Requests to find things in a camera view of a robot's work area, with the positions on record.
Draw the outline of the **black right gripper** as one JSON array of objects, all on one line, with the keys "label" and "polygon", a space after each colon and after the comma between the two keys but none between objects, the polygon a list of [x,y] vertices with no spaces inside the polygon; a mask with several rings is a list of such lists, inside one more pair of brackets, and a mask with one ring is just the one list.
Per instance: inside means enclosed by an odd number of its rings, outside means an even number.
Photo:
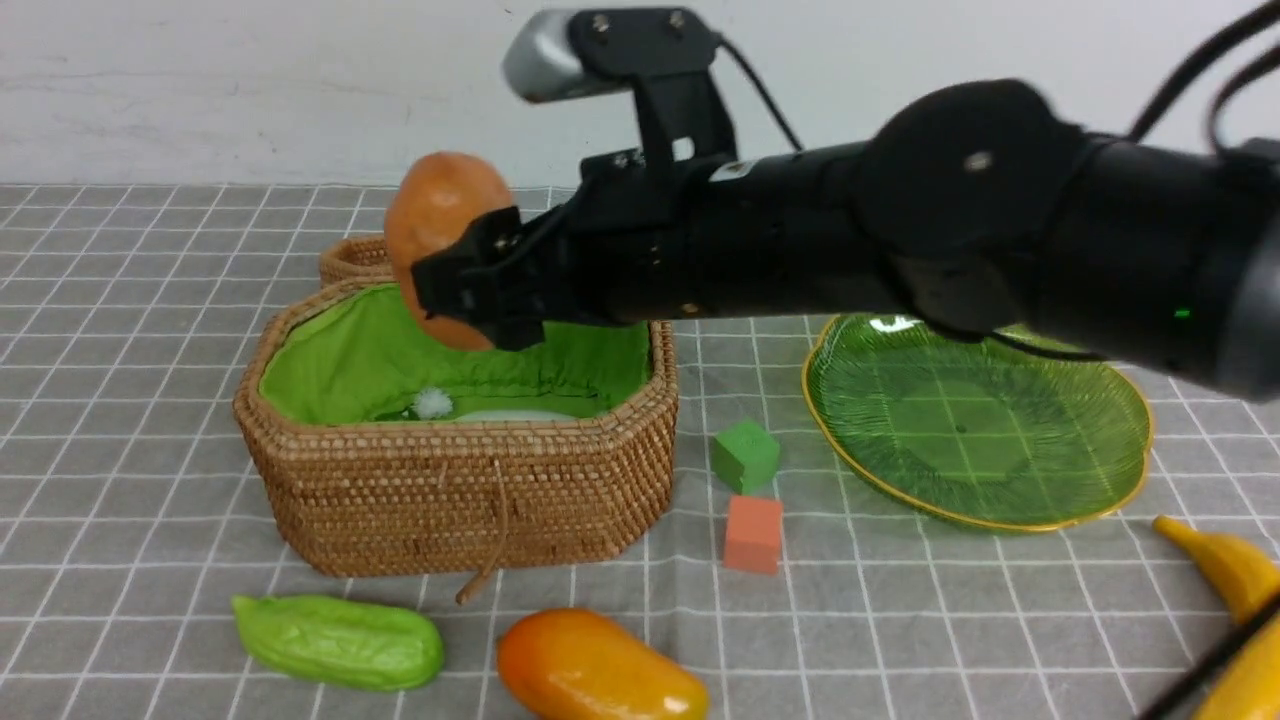
[{"label": "black right gripper", "polygon": [[850,192],[860,143],[694,169],[664,222],[625,224],[625,201],[586,187],[556,206],[471,220],[411,264],[422,309],[518,352],[545,323],[626,325],[680,318],[891,314],[888,266]]}]

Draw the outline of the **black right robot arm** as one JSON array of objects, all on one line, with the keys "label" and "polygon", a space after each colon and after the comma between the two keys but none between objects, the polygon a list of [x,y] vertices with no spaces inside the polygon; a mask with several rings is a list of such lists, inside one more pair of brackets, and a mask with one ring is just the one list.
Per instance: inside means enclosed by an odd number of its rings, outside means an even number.
[{"label": "black right robot arm", "polygon": [[1277,397],[1277,141],[1178,152],[954,86],[867,141],[731,161],[598,156],[522,222],[465,209],[410,259],[428,319],[522,350],[545,322],[869,313],[977,343],[1023,325],[1251,402]]}]

